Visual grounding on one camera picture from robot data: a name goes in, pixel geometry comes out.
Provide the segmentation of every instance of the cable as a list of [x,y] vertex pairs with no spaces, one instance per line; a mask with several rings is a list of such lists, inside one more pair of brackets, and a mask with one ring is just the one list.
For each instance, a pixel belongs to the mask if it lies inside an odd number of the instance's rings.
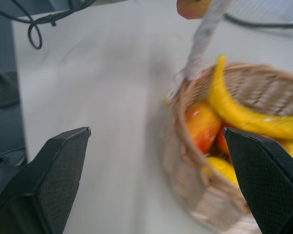
[[13,86],[16,86],[16,84],[11,81],[4,73],[2,73],[0,71],[0,83],[1,84],[9,84],[9,85],[13,85]]
[[293,23],[256,23],[245,21],[230,14],[225,14],[224,18],[234,24],[247,28],[281,28],[281,29],[293,29]]
[[[25,150],[25,146],[22,146],[22,147],[19,147],[19,148],[16,148],[16,149],[12,149],[12,150],[8,150],[8,151],[5,151],[3,153],[0,153],[0,163],[1,162],[4,162],[4,157],[7,155],[7,154],[10,154],[12,152],[15,152],[15,151],[20,151],[20,150]],[[24,162],[25,158],[22,158],[16,165],[14,166],[20,166],[22,165],[22,163]]]
[[[16,0],[11,0],[21,11],[23,11],[23,13],[30,19],[30,22],[34,22],[34,19],[30,16],[30,14],[26,11],[26,9],[21,5],[19,4],[18,1]],[[37,49],[37,50],[40,50],[42,48],[42,36],[41,36],[41,32],[38,28],[38,26],[36,24],[34,24],[34,27],[37,31],[37,34],[38,34],[38,40],[39,40],[39,44],[38,46],[34,43],[31,35],[28,34],[28,39],[30,41],[30,43],[32,44],[32,46]]]
[[[27,23],[29,24],[29,27],[28,27],[28,31],[27,31],[27,35],[28,35],[28,39],[29,39],[29,42],[31,43],[31,45],[37,49],[37,50],[40,50],[42,48],[42,36],[41,36],[41,33],[40,33],[40,30],[38,28],[38,24],[45,24],[45,23],[50,23],[52,26],[56,26],[56,21],[60,20],[60,19],[63,19],[77,11],[81,11],[89,6],[91,6],[94,2],[96,2],[96,0],[85,0],[79,7],[77,7],[76,9],[70,9],[70,10],[66,10],[66,11],[63,11],[63,12],[59,12],[59,13],[55,13],[55,14],[50,14],[48,16],[44,16],[44,17],[40,17],[36,20],[34,20],[30,14],[25,10],[25,8],[19,4],[17,2],[17,0],[11,0],[30,20],[25,20],[25,19],[19,19],[15,16],[12,16],[2,10],[0,10],[0,15],[7,18],[7,19],[10,19],[10,20],[14,20],[14,21],[17,21],[17,22],[21,22],[21,23]],[[32,30],[33,28],[35,28],[37,30],[37,33],[38,33],[38,40],[39,40],[39,44],[36,45],[35,42],[33,41],[33,38],[32,38]]]

